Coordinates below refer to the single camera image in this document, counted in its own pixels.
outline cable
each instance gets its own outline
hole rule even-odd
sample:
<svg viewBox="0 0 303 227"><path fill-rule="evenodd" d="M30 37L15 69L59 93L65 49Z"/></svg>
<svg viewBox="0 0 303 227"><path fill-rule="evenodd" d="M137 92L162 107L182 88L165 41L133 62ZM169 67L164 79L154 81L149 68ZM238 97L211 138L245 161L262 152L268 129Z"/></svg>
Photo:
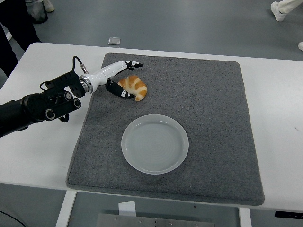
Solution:
<svg viewBox="0 0 303 227"><path fill-rule="evenodd" d="M75 71L75 59L77 59L80 63L80 65L82 65L82 62L80 60L80 58L78 58L77 56L73 56L72 58L72 71Z"/></svg>
<svg viewBox="0 0 303 227"><path fill-rule="evenodd" d="M24 225L21 221L19 221L18 219L16 219L16 218L14 218L13 216L11 216L11 215L9 215L9 214L7 214L7 213L4 213L3 211L1 211L0 210L0 213L2 213L2 214L5 214L5 215L7 215L7 216L9 216L10 218L12 218L12 219L14 219L14 220L16 220L17 222L19 222L21 225L23 225L24 227L27 227L26 225Z"/></svg>
<svg viewBox="0 0 303 227"><path fill-rule="evenodd" d="M41 83L41 84L40 84L40 86L39 86L39 87L40 87L40 89L41 89L41 90L43 90L43 91L46 91L44 88L42 88L42 85L43 85L43 84L45 84L46 82L47 82L47 81L45 81L45 82Z"/></svg>

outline black robot arm segment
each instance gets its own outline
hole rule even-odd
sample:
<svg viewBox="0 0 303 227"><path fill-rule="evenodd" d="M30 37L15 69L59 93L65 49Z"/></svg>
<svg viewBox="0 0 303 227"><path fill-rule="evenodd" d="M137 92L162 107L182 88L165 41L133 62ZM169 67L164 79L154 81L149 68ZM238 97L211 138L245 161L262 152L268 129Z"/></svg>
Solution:
<svg viewBox="0 0 303 227"><path fill-rule="evenodd" d="M42 93L30 94L20 100L0 105L0 137L44 120L59 118L62 122L68 121L69 113L81 107L78 98L85 95L79 76L74 72L75 59L79 60L76 56L73 58L72 71L40 85ZM78 98L73 98L65 90L66 87Z"/></svg>

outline croissant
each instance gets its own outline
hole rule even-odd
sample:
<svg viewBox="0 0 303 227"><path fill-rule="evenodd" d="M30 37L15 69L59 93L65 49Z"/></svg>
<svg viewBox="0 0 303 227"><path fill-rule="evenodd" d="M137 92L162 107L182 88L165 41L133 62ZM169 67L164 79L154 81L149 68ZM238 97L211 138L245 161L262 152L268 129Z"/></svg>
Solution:
<svg viewBox="0 0 303 227"><path fill-rule="evenodd" d="M118 85L123 87L123 89L128 93L136 96L136 101L140 101L146 96L147 86L137 76L123 78L118 82Z"/></svg>

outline white plastic plate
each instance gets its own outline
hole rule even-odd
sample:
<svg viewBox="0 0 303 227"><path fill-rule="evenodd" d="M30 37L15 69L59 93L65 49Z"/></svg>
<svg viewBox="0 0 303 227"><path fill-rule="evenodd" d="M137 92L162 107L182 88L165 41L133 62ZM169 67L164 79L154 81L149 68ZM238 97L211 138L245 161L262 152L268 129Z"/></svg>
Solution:
<svg viewBox="0 0 303 227"><path fill-rule="evenodd" d="M121 140L127 162L146 174L164 174L177 168L188 153L188 137L174 119L150 114L137 118Z"/></svg>

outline gray carpet pad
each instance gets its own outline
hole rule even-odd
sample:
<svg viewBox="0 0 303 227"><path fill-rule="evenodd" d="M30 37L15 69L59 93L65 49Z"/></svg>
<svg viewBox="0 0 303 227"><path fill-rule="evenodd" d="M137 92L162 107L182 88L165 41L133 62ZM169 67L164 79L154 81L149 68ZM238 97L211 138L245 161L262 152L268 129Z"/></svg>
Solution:
<svg viewBox="0 0 303 227"><path fill-rule="evenodd" d="M137 75L147 85L147 95L136 102L99 86L72 155L67 186L110 194L261 205L265 198L239 64L109 53L103 67L130 60L143 67L124 70L113 81ZM142 173L123 156L124 130L147 114L173 118L187 133L187 157L169 173Z"/></svg>

